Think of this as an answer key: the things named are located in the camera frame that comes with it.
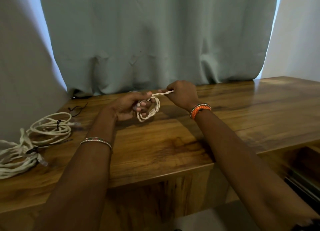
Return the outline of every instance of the left hand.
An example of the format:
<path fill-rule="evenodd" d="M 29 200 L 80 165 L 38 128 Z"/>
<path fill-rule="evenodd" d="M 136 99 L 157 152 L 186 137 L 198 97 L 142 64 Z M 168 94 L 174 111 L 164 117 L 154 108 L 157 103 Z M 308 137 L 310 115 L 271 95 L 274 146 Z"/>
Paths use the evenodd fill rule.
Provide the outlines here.
<path fill-rule="evenodd" d="M 112 109 L 118 118 L 118 121 L 129 120 L 133 117 L 133 112 L 142 112 L 142 116 L 146 116 L 146 112 L 149 110 L 152 103 L 155 101 L 151 99 L 149 101 L 141 102 L 140 107 L 136 107 L 136 104 L 140 100 L 147 100 L 151 97 L 152 92 L 130 92 L 118 99 L 112 101 L 106 107 Z"/>

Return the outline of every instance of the forearm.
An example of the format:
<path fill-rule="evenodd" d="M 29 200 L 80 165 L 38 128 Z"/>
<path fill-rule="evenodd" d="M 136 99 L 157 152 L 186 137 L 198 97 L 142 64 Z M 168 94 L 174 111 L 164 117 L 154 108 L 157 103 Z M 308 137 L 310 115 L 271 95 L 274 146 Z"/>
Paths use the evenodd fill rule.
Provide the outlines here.
<path fill-rule="evenodd" d="M 298 221 L 318 217 L 212 112 L 199 112 L 195 121 L 210 144 L 221 171 L 260 227 L 293 226 Z"/>
<path fill-rule="evenodd" d="M 116 116 L 109 109 L 103 109 L 87 137 L 113 142 L 115 122 Z M 79 146 L 46 202 L 34 230 L 98 230 L 110 158 L 110 149 L 103 143 L 88 142 Z"/>

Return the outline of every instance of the right arm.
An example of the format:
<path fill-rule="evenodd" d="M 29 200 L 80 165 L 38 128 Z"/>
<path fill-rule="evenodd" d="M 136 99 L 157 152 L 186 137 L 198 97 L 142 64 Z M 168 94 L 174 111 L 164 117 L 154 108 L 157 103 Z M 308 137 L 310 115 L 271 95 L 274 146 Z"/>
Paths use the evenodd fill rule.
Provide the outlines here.
<path fill-rule="evenodd" d="M 176 81 L 166 92 L 177 106 L 190 112 L 200 103 L 196 87 Z M 198 112 L 195 121 L 209 143 L 222 173 L 262 230 L 289 230 L 297 223 L 319 218 L 222 120 L 210 110 Z"/>

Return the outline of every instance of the tabletop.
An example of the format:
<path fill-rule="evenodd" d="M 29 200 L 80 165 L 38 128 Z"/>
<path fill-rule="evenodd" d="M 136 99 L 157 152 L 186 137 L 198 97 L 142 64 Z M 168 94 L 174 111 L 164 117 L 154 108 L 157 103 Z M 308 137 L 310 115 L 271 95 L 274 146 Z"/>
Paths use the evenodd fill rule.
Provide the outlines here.
<path fill-rule="evenodd" d="M 320 140 L 320 83 L 290 77 L 256 79 L 197 87 L 202 102 L 257 154 Z M 43 204 L 85 138 L 99 110 L 121 94 L 74 99 L 59 111 L 87 106 L 74 117 L 72 141 L 41 152 L 48 167 L 0 180 L 0 213 Z M 146 185 L 177 173 L 212 168 L 214 157 L 188 113 L 166 96 L 159 112 L 140 123 L 116 126 L 110 188 Z"/>

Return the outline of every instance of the floor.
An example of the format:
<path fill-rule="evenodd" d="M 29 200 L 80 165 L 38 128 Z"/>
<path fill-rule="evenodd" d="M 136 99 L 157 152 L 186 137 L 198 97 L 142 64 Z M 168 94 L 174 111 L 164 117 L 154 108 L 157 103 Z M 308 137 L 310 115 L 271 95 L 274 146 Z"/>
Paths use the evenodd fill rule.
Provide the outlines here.
<path fill-rule="evenodd" d="M 177 218 L 155 230 L 174 231 L 175 229 L 182 231 L 260 230 L 240 201 Z"/>

